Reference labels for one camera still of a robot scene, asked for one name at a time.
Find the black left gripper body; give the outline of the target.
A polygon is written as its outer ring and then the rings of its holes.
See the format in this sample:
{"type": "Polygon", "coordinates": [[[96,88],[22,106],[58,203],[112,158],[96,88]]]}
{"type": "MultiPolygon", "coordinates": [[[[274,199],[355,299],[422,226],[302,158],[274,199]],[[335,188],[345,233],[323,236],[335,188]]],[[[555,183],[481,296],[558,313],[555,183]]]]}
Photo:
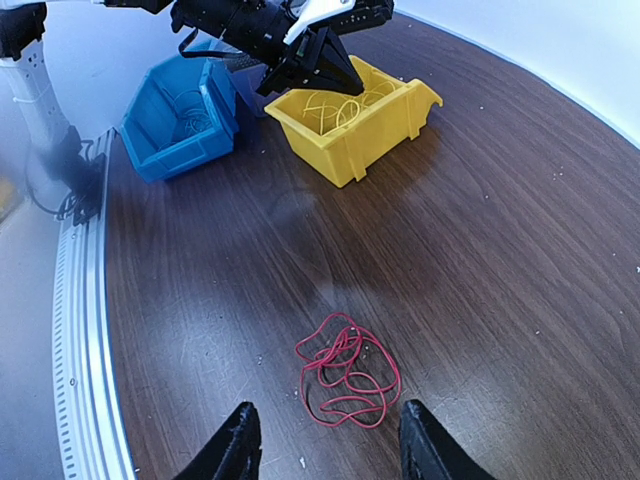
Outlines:
{"type": "Polygon", "coordinates": [[[257,92],[268,96],[295,87],[295,76],[302,72],[319,75],[319,56],[329,29],[307,30],[286,50],[275,67],[269,67],[257,92]]]}

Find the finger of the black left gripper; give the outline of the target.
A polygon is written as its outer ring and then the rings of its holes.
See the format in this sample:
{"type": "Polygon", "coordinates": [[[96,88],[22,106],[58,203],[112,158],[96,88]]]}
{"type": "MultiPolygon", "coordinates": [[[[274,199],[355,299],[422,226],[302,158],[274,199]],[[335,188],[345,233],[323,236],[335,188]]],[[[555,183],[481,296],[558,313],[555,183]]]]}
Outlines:
{"type": "Polygon", "coordinates": [[[349,75],[355,83],[355,93],[363,92],[363,81],[338,37],[326,37],[324,39],[319,56],[319,74],[321,72],[349,75]]]}
{"type": "Polygon", "coordinates": [[[354,95],[355,83],[349,75],[336,75],[331,72],[321,72],[312,75],[302,72],[295,76],[295,87],[307,90],[326,90],[330,92],[354,95]]]}

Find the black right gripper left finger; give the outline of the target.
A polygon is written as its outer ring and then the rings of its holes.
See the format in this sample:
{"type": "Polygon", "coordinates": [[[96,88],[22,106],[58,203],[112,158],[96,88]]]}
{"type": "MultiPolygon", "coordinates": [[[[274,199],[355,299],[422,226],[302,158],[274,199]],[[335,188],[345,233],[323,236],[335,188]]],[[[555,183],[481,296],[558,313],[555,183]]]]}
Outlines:
{"type": "Polygon", "coordinates": [[[174,479],[258,480],[261,444],[258,411],[253,403],[242,402],[174,479]]]}

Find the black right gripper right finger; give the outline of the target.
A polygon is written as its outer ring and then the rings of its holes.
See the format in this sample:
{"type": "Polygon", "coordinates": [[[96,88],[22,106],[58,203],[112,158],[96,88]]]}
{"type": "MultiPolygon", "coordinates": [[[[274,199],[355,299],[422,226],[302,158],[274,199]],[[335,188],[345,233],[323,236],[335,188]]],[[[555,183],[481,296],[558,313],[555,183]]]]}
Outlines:
{"type": "Polygon", "coordinates": [[[495,480],[417,399],[403,405],[399,443],[403,479],[495,480]]]}

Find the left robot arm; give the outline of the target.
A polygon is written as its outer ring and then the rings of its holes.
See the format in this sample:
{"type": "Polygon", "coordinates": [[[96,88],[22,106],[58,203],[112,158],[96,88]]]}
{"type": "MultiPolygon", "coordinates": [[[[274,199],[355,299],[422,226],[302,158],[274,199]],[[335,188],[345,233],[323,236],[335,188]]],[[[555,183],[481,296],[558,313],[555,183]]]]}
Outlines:
{"type": "Polygon", "coordinates": [[[59,1],[1,5],[4,171],[49,214],[98,216],[114,135],[143,180],[168,180],[230,154],[238,131],[228,67],[257,65],[256,92],[357,96],[341,36],[372,23],[368,1],[59,1]]]}

